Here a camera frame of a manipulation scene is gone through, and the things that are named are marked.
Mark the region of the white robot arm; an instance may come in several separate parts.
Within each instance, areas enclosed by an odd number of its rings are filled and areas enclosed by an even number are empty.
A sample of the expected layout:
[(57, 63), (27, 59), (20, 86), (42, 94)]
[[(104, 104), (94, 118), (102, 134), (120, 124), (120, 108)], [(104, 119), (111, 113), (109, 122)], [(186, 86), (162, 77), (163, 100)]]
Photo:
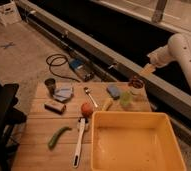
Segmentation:
[(191, 89), (191, 35), (173, 34), (165, 46), (148, 53), (147, 57), (149, 63), (139, 72), (141, 76), (145, 77), (154, 72), (156, 68), (162, 68), (177, 61)]

